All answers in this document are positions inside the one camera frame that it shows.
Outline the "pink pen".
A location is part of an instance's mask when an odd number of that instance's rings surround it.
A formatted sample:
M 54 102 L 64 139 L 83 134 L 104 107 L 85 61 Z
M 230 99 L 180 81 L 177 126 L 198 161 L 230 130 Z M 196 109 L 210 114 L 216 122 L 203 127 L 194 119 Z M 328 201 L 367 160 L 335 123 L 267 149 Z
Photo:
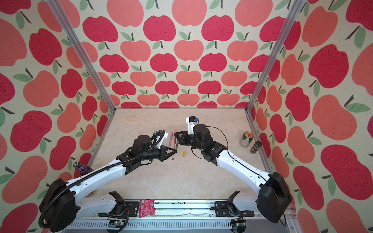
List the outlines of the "pink pen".
M 171 135 L 170 135 L 170 140 L 169 140 L 169 144 L 168 144 L 168 147 L 171 148 L 173 145 L 173 132 L 171 132 Z

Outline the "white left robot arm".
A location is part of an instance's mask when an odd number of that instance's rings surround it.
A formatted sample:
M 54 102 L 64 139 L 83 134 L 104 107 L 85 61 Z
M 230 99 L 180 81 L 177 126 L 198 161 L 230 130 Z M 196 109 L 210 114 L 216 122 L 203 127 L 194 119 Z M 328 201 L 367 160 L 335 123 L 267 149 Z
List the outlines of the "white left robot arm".
M 126 226 L 129 217 L 136 216 L 136 213 L 130 212 L 118 192 L 111 191 L 98 199 L 88 195 L 139 168 L 143 160 L 147 160 L 149 164 L 154 160 L 163 162 L 176 152 L 176 149 L 161 144 L 142 143 L 129 147 L 111 163 L 98 170 L 66 182 L 62 179 L 54 181 L 39 206 L 39 226 L 56 233 L 67 228 L 76 218 L 91 215 L 124 219 L 123 225 Z

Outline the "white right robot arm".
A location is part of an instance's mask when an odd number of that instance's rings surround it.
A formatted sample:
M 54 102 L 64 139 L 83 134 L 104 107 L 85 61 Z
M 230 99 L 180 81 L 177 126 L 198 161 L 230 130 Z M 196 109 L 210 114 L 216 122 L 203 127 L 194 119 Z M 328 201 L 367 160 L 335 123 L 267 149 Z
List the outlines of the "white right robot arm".
M 283 176 L 277 172 L 269 174 L 261 171 L 239 157 L 226 146 L 216 142 L 208 134 L 207 139 L 187 131 L 176 132 L 178 143 L 201 150 L 205 160 L 223 168 L 244 181 L 256 194 L 251 201 L 244 195 L 236 195 L 232 202 L 240 211 L 257 211 L 267 220 L 278 223 L 292 202 L 289 188 Z

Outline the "pink snack packet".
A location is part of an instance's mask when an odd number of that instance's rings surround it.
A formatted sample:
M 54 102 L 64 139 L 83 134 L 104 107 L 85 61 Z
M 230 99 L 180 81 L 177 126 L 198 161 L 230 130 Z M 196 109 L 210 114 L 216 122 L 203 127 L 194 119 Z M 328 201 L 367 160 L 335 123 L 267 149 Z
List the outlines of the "pink snack packet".
M 141 199 L 139 201 L 139 218 L 155 214 L 155 199 Z

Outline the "green drink can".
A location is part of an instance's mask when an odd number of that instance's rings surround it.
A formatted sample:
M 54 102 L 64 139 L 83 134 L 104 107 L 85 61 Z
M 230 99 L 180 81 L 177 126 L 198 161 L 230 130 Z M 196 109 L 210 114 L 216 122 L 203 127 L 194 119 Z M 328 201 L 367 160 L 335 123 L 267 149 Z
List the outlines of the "green drink can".
M 252 142 L 254 138 L 254 135 L 252 132 L 249 132 L 249 131 L 246 131 L 245 133 L 243 133 L 241 139 L 240 139 L 240 146 L 246 148 L 250 145 L 250 143 Z

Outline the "brown spice jar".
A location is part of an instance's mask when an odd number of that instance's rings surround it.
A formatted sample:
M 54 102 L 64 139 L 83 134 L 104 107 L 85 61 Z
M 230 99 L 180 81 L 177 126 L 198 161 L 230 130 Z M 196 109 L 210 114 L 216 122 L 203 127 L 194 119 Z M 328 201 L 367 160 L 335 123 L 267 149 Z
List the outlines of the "brown spice jar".
M 250 153 L 255 154 L 261 147 L 262 147 L 262 143 L 260 141 L 256 141 L 254 145 L 251 147 Z

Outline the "clear plastic cup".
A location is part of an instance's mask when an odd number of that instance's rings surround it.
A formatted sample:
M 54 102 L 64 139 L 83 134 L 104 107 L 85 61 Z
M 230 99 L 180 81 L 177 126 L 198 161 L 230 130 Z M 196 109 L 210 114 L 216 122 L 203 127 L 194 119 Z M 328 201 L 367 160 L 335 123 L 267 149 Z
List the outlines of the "clear plastic cup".
M 98 189 L 96 189 L 96 190 L 90 192 L 90 193 L 86 196 L 86 198 L 95 197 L 95 196 L 97 195 L 97 193 L 98 193 Z

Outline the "purple drink bottle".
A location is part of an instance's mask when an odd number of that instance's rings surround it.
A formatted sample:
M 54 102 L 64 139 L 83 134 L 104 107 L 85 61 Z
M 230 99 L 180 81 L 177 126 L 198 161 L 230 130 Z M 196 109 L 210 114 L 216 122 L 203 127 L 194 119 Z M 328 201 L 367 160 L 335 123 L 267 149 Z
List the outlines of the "purple drink bottle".
M 81 163 L 79 163 L 79 162 L 75 162 L 75 163 L 73 164 L 73 167 L 74 167 L 77 171 L 79 171 L 79 173 L 80 173 L 81 176 L 87 175 L 87 174 L 89 174 L 89 173 L 91 173 L 91 172 L 94 171 L 91 167 L 89 167 L 89 166 L 85 166 L 85 165 L 83 165 L 83 164 L 81 164 Z

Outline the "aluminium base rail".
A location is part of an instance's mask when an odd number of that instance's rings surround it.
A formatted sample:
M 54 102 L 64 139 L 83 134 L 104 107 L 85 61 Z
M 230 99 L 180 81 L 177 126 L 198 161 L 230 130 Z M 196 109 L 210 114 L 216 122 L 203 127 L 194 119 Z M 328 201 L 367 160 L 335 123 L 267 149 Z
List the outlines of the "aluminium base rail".
M 126 231 L 222 230 L 233 233 L 285 232 L 299 233 L 296 219 L 287 214 L 287 225 L 273 224 L 258 212 L 239 211 L 232 202 L 222 200 L 155 200 L 155 214 L 139 218 L 139 202 L 125 200 L 131 216 L 124 219 L 91 215 L 76 218 L 64 230 L 103 230 L 108 233 Z

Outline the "aluminium frame post right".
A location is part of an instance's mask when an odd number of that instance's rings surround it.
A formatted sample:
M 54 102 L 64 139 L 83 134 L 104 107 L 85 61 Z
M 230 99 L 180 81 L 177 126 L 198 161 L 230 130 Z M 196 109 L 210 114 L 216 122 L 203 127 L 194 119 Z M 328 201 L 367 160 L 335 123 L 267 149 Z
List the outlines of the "aluminium frame post right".
M 245 109 L 246 115 L 250 114 L 250 111 L 252 107 L 254 106 L 255 101 L 258 98 L 258 95 L 265 83 L 265 80 L 269 76 L 269 72 L 272 70 L 273 65 L 277 59 L 278 54 L 280 53 L 281 49 L 284 48 L 284 42 L 293 26 L 295 23 L 295 20 L 297 16 L 299 15 L 299 11 L 301 10 L 303 4 L 306 2 L 305 0 L 298 0 L 298 1 L 292 1 L 293 5 L 289 9 L 288 15 L 285 18 L 284 24 L 280 30 L 279 36 L 277 40 L 275 41 L 274 47 L 271 50 L 271 53 L 269 55 L 269 58 L 266 62 L 266 65 L 262 71 L 262 73 L 259 76 L 259 80 L 257 82 L 257 85 L 254 89 L 253 94 L 250 97 L 250 101 L 248 103 L 248 106 Z

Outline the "aluminium frame post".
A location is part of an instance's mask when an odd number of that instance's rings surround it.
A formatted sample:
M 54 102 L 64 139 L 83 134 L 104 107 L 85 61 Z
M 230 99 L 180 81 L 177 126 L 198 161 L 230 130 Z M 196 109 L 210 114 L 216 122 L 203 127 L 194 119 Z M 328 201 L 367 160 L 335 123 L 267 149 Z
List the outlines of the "aluminium frame post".
M 95 86 L 97 87 L 100 95 L 102 96 L 103 100 L 107 104 L 110 112 L 115 112 L 116 107 L 108 94 L 106 87 L 104 86 L 100 76 L 98 75 L 97 71 L 93 67 L 91 59 L 88 56 L 84 46 L 82 45 L 81 41 L 79 40 L 77 34 L 74 31 L 72 24 L 69 21 L 67 14 L 65 13 L 61 3 L 59 1 L 47 1 L 49 7 L 51 8 L 53 14 L 55 15 L 56 19 L 58 20 L 59 24 L 61 25 L 62 29 L 64 30 L 67 38 L 70 40 L 72 46 L 74 47 L 77 55 L 79 56 L 80 60 L 82 61 L 86 71 L 92 78 Z
M 295 20 L 297 16 L 299 15 L 299 11 L 301 10 L 303 4 L 306 2 L 305 0 L 298 0 L 298 1 L 292 1 L 293 5 L 289 9 L 288 15 L 285 18 L 284 24 L 280 30 L 279 36 L 277 40 L 275 41 L 274 47 L 271 50 L 271 53 L 269 55 L 269 58 L 266 62 L 266 65 L 262 71 L 262 73 L 259 76 L 259 80 L 257 82 L 257 85 L 254 89 L 253 94 L 250 97 L 250 101 L 248 103 L 248 106 L 245 109 L 246 115 L 250 114 L 250 111 L 252 107 L 254 106 L 255 101 L 258 98 L 258 95 L 265 83 L 265 80 L 269 76 L 269 72 L 272 70 L 273 65 L 277 59 L 278 54 L 280 53 L 281 49 L 284 48 L 284 42 L 293 26 L 295 23 Z

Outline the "aluminium frame post left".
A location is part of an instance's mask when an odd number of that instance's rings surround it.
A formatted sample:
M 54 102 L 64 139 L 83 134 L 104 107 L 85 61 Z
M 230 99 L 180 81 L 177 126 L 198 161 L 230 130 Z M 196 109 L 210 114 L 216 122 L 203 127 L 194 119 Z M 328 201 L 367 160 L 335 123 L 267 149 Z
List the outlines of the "aluminium frame post left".
M 82 45 L 81 41 L 79 40 L 77 34 L 74 31 L 72 24 L 69 21 L 67 14 L 65 13 L 61 3 L 59 1 L 47 1 L 49 7 L 51 8 L 53 14 L 55 15 L 56 19 L 58 20 L 59 24 L 61 25 L 62 29 L 64 30 L 67 38 L 70 40 L 72 46 L 74 47 L 77 55 L 79 56 L 80 60 L 82 61 L 86 71 L 92 78 L 95 86 L 97 87 L 100 95 L 102 96 L 103 100 L 107 104 L 110 112 L 115 112 L 116 107 L 108 94 L 106 87 L 104 86 L 100 76 L 98 75 L 97 71 L 93 67 L 91 59 L 88 56 L 84 46 Z

